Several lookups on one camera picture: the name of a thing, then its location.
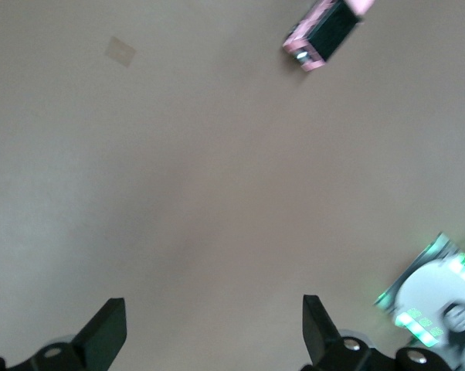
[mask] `metal bolt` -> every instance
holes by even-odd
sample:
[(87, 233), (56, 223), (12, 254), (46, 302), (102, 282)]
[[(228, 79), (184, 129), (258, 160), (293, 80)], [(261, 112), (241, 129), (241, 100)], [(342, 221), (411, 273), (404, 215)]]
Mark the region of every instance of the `metal bolt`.
[(361, 348), (359, 346), (359, 342), (354, 339), (344, 339), (344, 346), (349, 350), (354, 350), (355, 352)]
[(301, 64), (310, 62), (311, 58), (308, 52), (304, 49), (300, 49), (296, 51), (296, 55), (294, 56)]
[(420, 353), (420, 352), (418, 352), (416, 350), (409, 350), (408, 351), (408, 357), (413, 362), (421, 363), (421, 364), (426, 363), (426, 357), (422, 353)]
[(47, 352), (44, 353), (44, 357), (46, 358), (54, 357), (60, 354), (61, 352), (62, 352), (61, 348), (51, 348)]

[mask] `black panel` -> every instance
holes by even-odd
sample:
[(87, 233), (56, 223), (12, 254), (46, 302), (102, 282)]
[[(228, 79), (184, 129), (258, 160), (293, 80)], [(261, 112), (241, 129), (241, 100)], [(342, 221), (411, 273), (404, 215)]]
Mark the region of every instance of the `black panel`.
[(327, 61), (360, 21), (344, 0), (339, 0), (325, 12), (320, 22), (311, 30), (307, 37), (308, 42), (322, 59)]
[(317, 295), (303, 296), (303, 338), (314, 365), (331, 345), (341, 339)]
[(71, 341), (87, 371), (107, 371), (126, 341), (124, 299), (109, 299)]

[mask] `black bracket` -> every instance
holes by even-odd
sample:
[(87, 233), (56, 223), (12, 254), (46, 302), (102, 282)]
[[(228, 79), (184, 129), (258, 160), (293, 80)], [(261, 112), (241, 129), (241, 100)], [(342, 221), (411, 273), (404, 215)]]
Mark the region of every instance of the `black bracket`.
[(71, 342), (57, 342), (0, 371), (107, 371), (126, 340), (124, 299), (109, 299)]

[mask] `pink toy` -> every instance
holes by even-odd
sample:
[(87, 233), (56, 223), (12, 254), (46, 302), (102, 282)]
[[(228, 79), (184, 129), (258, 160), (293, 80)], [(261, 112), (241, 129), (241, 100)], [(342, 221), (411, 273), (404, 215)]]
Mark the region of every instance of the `pink toy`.
[(323, 66), (361, 22), (374, 0), (318, 0), (293, 27), (283, 48), (305, 71)]

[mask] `beige floor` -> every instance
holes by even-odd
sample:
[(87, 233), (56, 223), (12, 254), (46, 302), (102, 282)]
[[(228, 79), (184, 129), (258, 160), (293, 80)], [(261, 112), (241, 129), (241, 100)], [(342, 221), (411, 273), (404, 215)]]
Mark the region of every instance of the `beige floor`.
[(303, 294), (404, 343), (373, 301), (465, 240), (465, 0), (378, 0), (306, 74), (280, 45), (310, 3), (0, 0), (10, 366), (120, 296), (112, 370), (300, 369)]

